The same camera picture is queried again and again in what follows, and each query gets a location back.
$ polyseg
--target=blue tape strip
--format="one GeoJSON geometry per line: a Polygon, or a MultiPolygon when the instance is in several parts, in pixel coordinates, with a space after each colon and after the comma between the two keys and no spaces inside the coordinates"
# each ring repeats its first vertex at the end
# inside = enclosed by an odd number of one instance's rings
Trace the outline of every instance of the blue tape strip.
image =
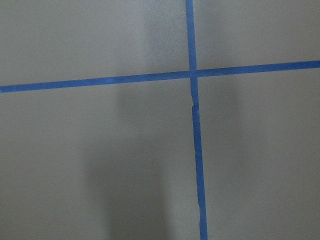
{"type": "Polygon", "coordinates": [[[265,65],[204,69],[204,70],[198,70],[196,72],[196,75],[198,77],[212,77],[212,76],[222,76],[222,75],[232,75],[232,74],[251,74],[251,73],[299,70],[299,69],[316,69],[316,68],[320,68],[320,61],[300,61],[300,62],[265,64],[265,65]]]}
{"type": "Polygon", "coordinates": [[[91,79],[82,79],[82,80],[29,83],[29,84],[0,86],[0,93],[44,90],[44,89],[72,88],[72,87],[83,87],[83,86],[94,86],[94,85],[124,84],[124,83],[136,83],[136,82],[171,80],[171,79],[186,79],[186,78],[189,78],[189,76],[190,76],[189,71],[176,71],[176,72],[164,72],[164,73],[132,75],[132,76],[115,76],[115,77],[102,77],[102,78],[91,78],[91,79]]]}
{"type": "Polygon", "coordinates": [[[196,54],[196,37],[195,37],[193,1],[185,0],[185,6],[186,6],[186,24],[187,24],[188,51],[189,51],[190,87],[191,87],[191,96],[193,101],[192,122],[193,122],[193,140],[194,140],[194,151],[195,151],[196,186],[197,186],[197,197],[198,197],[198,204],[199,204],[199,211],[200,211],[200,221],[199,221],[200,239],[208,240],[205,179],[204,179],[204,166],[203,166],[203,159],[202,159],[201,125],[200,125],[200,114],[199,114],[197,54],[196,54]]]}

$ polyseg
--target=gray surface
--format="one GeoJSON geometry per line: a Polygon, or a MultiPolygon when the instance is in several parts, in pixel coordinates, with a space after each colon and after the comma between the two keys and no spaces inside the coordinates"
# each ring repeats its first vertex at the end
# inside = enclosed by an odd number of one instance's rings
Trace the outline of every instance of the gray surface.
{"type": "Polygon", "coordinates": [[[320,239],[319,76],[199,80],[210,240],[320,239]]]}
{"type": "Polygon", "coordinates": [[[194,1],[199,69],[320,59],[319,0],[194,1]]]}
{"type": "Polygon", "coordinates": [[[184,0],[2,0],[0,85],[189,69],[184,0]]]}
{"type": "Polygon", "coordinates": [[[191,107],[187,79],[0,94],[0,239],[198,239],[191,107]]]}

